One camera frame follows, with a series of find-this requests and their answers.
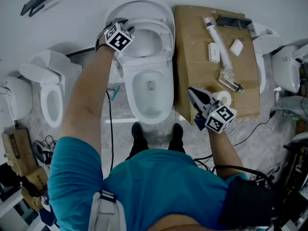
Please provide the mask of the white smart toilet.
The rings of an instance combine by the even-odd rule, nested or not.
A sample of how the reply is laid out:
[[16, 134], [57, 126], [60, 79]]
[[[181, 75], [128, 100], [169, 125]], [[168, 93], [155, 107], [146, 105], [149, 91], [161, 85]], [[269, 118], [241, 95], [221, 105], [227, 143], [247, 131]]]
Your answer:
[[308, 63], [308, 44], [298, 48], [296, 45], [284, 46], [272, 56], [272, 68], [278, 87], [298, 93], [300, 87], [301, 64]]

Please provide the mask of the white paper roll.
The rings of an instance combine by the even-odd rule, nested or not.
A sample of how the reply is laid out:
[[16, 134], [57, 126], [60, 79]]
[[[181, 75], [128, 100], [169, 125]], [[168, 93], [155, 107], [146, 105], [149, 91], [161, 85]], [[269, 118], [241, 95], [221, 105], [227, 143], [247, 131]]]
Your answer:
[[231, 105], [231, 95], [227, 91], [220, 91], [213, 93], [216, 100], [220, 100], [224, 105]]

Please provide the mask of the black waist pack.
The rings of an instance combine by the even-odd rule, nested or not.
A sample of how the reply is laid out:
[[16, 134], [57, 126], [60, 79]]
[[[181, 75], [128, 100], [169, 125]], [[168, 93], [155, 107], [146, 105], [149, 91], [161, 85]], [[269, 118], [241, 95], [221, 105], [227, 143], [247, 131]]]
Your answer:
[[272, 190], [236, 177], [228, 186], [218, 225], [233, 229], [269, 226], [272, 209]]

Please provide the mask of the white toilet seat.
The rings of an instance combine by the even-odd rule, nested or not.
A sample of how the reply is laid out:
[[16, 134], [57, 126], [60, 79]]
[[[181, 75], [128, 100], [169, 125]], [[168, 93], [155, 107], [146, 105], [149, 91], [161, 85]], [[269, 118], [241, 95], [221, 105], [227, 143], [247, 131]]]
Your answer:
[[133, 19], [125, 27], [134, 27], [134, 40], [123, 52], [115, 53], [117, 59], [173, 56], [173, 35], [166, 24], [153, 19]]

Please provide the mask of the white drain pipe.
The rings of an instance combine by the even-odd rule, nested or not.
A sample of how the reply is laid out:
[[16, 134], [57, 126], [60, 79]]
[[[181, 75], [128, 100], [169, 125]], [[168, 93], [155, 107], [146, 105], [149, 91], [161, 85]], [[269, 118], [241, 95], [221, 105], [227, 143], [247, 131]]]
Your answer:
[[220, 57], [222, 60], [222, 69], [218, 78], [219, 82], [235, 93], [244, 93], [243, 86], [234, 78], [231, 59], [229, 57], [227, 47], [225, 46], [225, 43], [218, 31], [218, 27], [214, 22], [214, 18], [203, 16], [203, 21], [213, 41], [218, 44]]

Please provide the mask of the black wall shelf holder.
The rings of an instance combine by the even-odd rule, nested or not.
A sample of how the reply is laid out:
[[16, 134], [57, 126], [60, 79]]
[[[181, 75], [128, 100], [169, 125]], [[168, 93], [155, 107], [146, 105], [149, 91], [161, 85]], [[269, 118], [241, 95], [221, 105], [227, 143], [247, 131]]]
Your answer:
[[28, 13], [28, 17], [34, 16], [45, 7], [44, 3], [46, 1], [47, 0], [30, 0], [28, 3], [24, 4], [20, 15], [24, 16], [26, 13]]

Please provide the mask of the small white square box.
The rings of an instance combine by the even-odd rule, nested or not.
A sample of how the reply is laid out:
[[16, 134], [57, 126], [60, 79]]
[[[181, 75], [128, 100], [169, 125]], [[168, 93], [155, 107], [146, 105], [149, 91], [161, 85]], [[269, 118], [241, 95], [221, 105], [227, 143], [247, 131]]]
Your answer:
[[230, 47], [230, 51], [235, 55], [239, 56], [244, 48], [243, 43], [236, 39]]

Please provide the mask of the white rounded tankless toilet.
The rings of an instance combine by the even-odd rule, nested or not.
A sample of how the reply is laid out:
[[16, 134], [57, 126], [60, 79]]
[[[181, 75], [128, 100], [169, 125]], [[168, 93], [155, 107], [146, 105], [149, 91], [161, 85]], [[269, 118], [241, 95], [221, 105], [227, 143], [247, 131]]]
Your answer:
[[23, 119], [32, 111], [32, 88], [24, 80], [6, 77], [0, 85], [0, 97], [5, 99], [10, 116], [14, 121]]

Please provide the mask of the black and grey wristband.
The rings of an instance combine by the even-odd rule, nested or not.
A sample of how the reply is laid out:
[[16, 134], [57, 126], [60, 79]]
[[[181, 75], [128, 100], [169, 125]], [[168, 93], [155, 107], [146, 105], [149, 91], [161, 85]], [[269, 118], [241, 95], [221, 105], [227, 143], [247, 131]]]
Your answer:
[[104, 29], [103, 31], [101, 31], [97, 38], [96, 38], [96, 42], [95, 42], [95, 51], [97, 52], [99, 48], [101, 47], [107, 47], [107, 48], [111, 48], [107, 43], [106, 43], [106, 39], [105, 39], [105, 32], [107, 32], [107, 30], [109, 30], [112, 27], [112, 22], [110, 22]]

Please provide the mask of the large brown cardboard box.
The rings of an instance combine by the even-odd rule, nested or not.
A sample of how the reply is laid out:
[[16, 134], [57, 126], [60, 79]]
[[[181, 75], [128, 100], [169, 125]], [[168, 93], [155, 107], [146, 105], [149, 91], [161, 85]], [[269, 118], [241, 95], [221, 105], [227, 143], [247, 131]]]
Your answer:
[[222, 63], [211, 63], [208, 60], [208, 45], [213, 39], [205, 27], [203, 18], [217, 19], [220, 15], [245, 18], [242, 13], [209, 7], [175, 7], [175, 110], [192, 125], [195, 124], [197, 111], [188, 98], [188, 87], [202, 87], [211, 93], [228, 91], [232, 98], [231, 107], [237, 110], [237, 118], [252, 118], [260, 114], [257, 63], [250, 33], [243, 29], [218, 27], [227, 48], [237, 39], [244, 45], [239, 56], [228, 52], [235, 80], [243, 86], [243, 93], [235, 93], [221, 84], [218, 77]]

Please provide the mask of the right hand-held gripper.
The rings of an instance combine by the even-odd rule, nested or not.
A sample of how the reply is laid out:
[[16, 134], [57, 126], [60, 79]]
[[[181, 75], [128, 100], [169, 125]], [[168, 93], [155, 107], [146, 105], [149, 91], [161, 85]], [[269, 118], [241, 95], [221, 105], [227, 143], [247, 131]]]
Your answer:
[[211, 105], [194, 119], [199, 130], [207, 128], [218, 134], [223, 132], [236, 118], [237, 111], [225, 105], [221, 100], [216, 100], [211, 92], [200, 87], [189, 87], [188, 97], [197, 111], [204, 111], [204, 105]]

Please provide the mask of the white toilet lid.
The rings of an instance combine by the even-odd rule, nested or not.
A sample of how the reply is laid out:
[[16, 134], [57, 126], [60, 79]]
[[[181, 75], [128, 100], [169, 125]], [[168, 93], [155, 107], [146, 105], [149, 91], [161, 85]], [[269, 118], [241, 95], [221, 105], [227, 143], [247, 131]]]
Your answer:
[[109, 7], [104, 22], [108, 24], [114, 18], [127, 18], [130, 22], [136, 19], [151, 19], [168, 26], [175, 37], [175, 21], [171, 7], [163, 0], [118, 0]]

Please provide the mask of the brown printed carton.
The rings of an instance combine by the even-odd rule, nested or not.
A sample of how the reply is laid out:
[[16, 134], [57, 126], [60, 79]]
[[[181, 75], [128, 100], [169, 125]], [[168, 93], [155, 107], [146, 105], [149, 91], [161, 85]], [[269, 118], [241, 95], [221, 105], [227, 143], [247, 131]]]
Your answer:
[[1, 134], [8, 165], [23, 177], [37, 167], [27, 129], [8, 130]]

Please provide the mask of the white toilet bowl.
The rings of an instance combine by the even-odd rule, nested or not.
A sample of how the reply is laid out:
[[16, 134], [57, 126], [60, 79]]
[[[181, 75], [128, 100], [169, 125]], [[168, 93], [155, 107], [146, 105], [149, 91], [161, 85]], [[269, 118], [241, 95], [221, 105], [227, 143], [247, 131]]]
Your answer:
[[117, 56], [122, 66], [129, 106], [143, 123], [157, 124], [170, 114], [174, 102], [172, 60], [168, 57]]

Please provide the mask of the person's right black shoe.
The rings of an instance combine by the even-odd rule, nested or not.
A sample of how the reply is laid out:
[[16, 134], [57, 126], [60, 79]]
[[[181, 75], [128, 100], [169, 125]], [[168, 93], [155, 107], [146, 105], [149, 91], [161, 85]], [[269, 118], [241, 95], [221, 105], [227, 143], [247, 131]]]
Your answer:
[[175, 123], [172, 127], [172, 141], [182, 141], [183, 128], [179, 123]]

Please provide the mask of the green toothbrush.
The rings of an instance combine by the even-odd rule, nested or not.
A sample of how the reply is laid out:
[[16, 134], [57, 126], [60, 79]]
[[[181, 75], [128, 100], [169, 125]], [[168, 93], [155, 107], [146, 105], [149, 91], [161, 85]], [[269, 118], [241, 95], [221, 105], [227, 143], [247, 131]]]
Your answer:
[[118, 94], [120, 90], [120, 85], [116, 86], [115, 88], [113, 89], [110, 89], [110, 93], [111, 93], [111, 100], [113, 101], [116, 97], [116, 95]]

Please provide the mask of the person's black shoe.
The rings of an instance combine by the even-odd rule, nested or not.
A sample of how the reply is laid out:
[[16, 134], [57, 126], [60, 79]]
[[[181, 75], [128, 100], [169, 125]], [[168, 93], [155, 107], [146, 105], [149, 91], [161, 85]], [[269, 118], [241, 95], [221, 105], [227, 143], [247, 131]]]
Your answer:
[[183, 128], [179, 123], [175, 123], [172, 127], [172, 141], [182, 141]]
[[132, 133], [133, 139], [135, 140], [144, 138], [142, 126], [139, 122], [134, 122], [134, 124], [131, 127], [131, 133]]

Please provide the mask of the person's left forearm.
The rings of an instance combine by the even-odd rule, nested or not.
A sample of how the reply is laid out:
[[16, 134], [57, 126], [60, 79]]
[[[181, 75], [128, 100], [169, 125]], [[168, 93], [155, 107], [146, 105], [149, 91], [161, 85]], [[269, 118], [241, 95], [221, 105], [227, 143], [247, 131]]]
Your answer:
[[115, 51], [101, 46], [74, 84], [60, 137], [73, 137], [101, 154], [101, 117]]

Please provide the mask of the blue hand-held device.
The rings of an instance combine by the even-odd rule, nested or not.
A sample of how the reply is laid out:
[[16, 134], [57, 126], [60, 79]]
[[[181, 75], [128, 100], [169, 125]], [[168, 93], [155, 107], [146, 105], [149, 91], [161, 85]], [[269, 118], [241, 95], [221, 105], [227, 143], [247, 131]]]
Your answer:
[[48, 195], [42, 194], [40, 199], [42, 205], [42, 208], [39, 210], [41, 221], [51, 227], [56, 222], [56, 217], [50, 205], [50, 198]]

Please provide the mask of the tall small white box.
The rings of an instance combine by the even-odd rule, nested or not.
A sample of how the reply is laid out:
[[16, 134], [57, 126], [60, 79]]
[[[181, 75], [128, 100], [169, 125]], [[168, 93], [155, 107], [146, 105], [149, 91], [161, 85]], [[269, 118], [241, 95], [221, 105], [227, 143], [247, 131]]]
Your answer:
[[212, 63], [220, 62], [219, 45], [217, 43], [212, 42], [208, 44], [208, 59]]

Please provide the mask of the white toilet with round lid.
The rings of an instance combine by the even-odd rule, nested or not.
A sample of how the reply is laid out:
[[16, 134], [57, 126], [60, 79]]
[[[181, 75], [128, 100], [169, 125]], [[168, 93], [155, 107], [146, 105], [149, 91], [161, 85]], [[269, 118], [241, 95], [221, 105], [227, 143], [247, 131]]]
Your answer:
[[266, 73], [263, 56], [278, 49], [282, 45], [282, 38], [275, 30], [257, 22], [252, 22], [248, 28], [250, 30], [255, 51], [259, 80], [259, 93], [261, 94], [266, 85]]

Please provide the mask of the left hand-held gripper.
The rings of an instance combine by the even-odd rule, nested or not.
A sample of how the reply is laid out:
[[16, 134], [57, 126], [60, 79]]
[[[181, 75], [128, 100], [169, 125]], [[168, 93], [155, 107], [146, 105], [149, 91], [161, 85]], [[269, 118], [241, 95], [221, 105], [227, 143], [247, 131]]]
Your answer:
[[111, 28], [106, 30], [104, 33], [106, 44], [115, 51], [123, 51], [134, 40], [134, 27], [131, 26], [125, 29], [121, 26], [127, 21], [127, 18], [115, 18], [113, 20], [113, 26], [111, 26]]

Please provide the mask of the person's teal shirt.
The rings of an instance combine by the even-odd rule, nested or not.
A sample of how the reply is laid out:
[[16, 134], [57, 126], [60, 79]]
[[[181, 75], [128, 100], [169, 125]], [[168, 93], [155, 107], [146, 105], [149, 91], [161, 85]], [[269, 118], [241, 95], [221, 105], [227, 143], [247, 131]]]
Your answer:
[[166, 149], [148, 149], [117, 165], [107, 178], [97, 151], [79, 139], [56, 144], [48, 180], [50, 203], [62, 231], [87, 231], [95, 193], [113, 193], [123, 205], [128, 231], [145, 231], [170, 214], [218, 225], [229, 184], [199, 168], [193, 159]]

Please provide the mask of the black flat device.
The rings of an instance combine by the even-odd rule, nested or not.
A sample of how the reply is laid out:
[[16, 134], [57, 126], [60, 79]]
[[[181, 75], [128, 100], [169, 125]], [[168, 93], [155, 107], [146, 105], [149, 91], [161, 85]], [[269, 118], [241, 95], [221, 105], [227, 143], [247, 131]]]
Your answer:
[[248, 26], [252, 24], [252, 20], [229, 15], [219, 15], [216, 19], [216, 24], [217, 26], [249, 31], [250, 29]]

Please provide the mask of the person's left black shoe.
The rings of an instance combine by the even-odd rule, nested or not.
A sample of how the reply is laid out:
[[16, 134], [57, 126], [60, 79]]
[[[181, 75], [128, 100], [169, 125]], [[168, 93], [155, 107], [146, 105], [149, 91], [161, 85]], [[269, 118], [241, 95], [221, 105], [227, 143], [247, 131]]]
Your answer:
[[131, 133], [132, 133], [133, 139], [135, 140], [144, 138], [142, 126], [139, 122], [134, 122], [134, 124], [131, 127]]

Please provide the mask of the person's black trousers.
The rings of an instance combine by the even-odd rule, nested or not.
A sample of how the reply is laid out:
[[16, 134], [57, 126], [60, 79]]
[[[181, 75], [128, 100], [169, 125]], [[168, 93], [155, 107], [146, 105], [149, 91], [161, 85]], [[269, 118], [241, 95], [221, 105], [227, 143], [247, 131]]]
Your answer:
[[[131, 152], [129, 156], [126, 158], [126, 160], [129, 160], [134, 155], [142, 151], [148, 150], [148, 149], [149, 148], [148, 148], [147, 140], [145, 138], [137, 138], [134, 140]], [[182, 137], [173, 137], [171, 142], [169, 143], [168, 150], [185, 153], [185, 150], [183, 148]]]

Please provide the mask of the white toilet with tank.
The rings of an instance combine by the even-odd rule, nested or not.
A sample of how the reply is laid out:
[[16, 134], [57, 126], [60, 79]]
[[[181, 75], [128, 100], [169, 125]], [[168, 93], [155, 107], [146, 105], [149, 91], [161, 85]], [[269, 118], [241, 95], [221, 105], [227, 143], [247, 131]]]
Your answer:
[[82, 66], [59, 52], [45, 50], [21, 64], [19, 71], [23, 77], [40, 84], [43, 116], [52, 128], [59, 127]]

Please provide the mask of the person's right forearm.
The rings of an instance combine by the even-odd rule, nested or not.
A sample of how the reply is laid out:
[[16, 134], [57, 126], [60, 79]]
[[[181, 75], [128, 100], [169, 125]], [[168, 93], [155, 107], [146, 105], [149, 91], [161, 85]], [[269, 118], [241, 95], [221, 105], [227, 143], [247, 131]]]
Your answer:
[[218, 134], [209, 129], [208, 134], [215, 166], [243, 167], [242, 161], [225, 132]]

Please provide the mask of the small brown carton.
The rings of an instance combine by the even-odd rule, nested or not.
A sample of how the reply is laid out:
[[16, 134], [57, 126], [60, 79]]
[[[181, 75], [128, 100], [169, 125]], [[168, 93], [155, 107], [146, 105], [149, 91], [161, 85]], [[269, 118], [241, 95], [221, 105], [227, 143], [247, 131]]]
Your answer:
[[48, 177], [43, 167], [39, 166], [25, 175], [22, 183], [22, 196], [25, 202], [37, 213], [43, 208], [41, 197], [47, 192]]

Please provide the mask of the black metal rack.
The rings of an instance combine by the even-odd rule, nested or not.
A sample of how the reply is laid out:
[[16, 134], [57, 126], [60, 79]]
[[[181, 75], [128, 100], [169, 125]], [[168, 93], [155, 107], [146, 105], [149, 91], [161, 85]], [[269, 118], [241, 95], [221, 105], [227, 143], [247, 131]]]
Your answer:
[[274, 207], [278, 215], [273, 221], [274, 231], [282, 231], [288, 221], [295, 224], [308, 208], [308, 199], [300, 193], [308, 180], [308, 142], [292, 142], [284, 148], [288, 150], [287, 159], [274, 184], [278, 193]]

